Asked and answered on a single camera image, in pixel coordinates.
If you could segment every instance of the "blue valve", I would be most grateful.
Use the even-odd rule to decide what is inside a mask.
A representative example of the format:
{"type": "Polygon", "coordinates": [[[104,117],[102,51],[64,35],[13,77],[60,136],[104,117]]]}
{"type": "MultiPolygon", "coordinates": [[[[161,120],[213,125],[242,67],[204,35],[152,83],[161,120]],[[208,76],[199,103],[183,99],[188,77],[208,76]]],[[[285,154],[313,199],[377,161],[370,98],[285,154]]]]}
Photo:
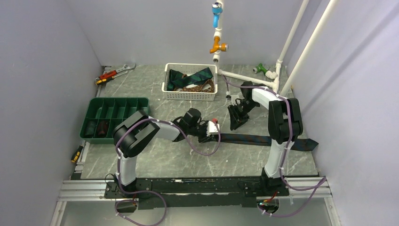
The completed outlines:
{"type": "Polygon", "coordinates": [[[219,2],[215,2],[212,4],[212,13],[213,13],[213,27],[217,28],[217,22],[219,21],[219,16],[223,12],[222,4],[219,2]]]}

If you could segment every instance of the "orange faucet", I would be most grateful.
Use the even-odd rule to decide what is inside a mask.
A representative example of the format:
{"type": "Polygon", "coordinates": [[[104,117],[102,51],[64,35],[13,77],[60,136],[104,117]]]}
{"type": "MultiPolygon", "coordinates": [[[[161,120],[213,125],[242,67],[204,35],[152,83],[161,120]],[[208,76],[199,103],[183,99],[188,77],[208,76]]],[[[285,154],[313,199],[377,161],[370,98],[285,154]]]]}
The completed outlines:
{"type": "Polygon", "coordinates": [[[221,50],[222,52],[226,52],[228,49],[227,43],[222,43],[219,45],[220,37],[215,36],[215,42],[213,43],[212,49],[209,51],[209,53],[215,53],[218,50],[221,50]]]}

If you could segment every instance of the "green valve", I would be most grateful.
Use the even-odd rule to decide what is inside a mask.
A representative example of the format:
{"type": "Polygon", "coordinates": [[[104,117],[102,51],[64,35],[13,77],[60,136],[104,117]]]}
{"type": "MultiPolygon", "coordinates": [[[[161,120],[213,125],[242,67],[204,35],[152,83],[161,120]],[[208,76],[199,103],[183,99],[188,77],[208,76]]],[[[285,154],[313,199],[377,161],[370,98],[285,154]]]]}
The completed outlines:
{"type": "Polygon", "coordinates": [[[262,63],[260,63],[258,66],[253,68],[253,71],[255,74],[263,72],[263,75],[266,75],[267,69],[263,67],[262,63]]]}

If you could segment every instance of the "basket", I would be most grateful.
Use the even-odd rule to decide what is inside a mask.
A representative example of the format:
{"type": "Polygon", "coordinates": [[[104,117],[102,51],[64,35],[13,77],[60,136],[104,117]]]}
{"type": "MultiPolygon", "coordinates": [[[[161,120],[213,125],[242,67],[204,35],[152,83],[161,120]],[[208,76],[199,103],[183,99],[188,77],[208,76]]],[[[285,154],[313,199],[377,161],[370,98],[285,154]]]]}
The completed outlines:
{"type": "Polygon", "coordinates": [[[162,92],[166,99],[172,100],[205,100],[213,101],[217,93],[217,67],[215,65],[195,65],[195,64],[173,64],[169,63],[165,66],[165,81],[162,83],[162,92]],[[188,76],[199,72],[205,68],[209,67],[211,69],[214,83],[215,92],[214,93],[200,93],[200,92],[181,92],[181,91],[167,91],[167,84],[169,81],[169,70],[179,71],[188,76]]]}

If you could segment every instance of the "marble surface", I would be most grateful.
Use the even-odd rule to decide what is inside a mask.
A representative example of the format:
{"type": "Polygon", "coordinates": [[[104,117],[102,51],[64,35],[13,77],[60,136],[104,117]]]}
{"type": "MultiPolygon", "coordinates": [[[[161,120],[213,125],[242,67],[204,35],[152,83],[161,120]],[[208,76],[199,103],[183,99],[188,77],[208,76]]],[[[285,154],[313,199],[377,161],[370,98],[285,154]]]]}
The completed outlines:
{"type": "MultiPolygon", "coordinates": [[[[263,79],[263,74],[254,74],[253,65],[223,65],[222,70],[263,79]]],[[[269,135],[268,111],[256,107],[249,113],[249,121],[235,131],[230,131],[230,116],[227,106],[226,85],[218,76],[218,93],[214,101],[167,100],[161,91],[165,80],[164,65],[139,65],[127,75],[109,82],[102,92],[104,97],[147,97],[150,100],[151,116],[162,120],[173,120],[183,116],[191,107],[201,111],[202,118],[217,118],[224,133],[269,135]]],[[[242,81],[228,78],[234,84],[242,81]]],[[[287,81],[282,70],[280,89],[287,81]]],[[[239,94],[239,88],[230,87],[231,94],[239,94]]],[[[202,152],[211,152],[217,142],[199,144],[195,137],[191,141],[202,152]]],[[[136,173],[138,177],[210,177],[210,176],[257,176],[267,162],[269,146],[238,145],[221,143],[211,156],[192,152],[185,141],[178,143],[155,139],[139,154],[136,173]]],[[[82,179],[104,178],[116,171],[116,153],[113,145],[90,145],[82,172],[82,179]]],[[[286,161],[287,175],[316,175],[317,170],[311,152],[290,151],[286,161]]]]}

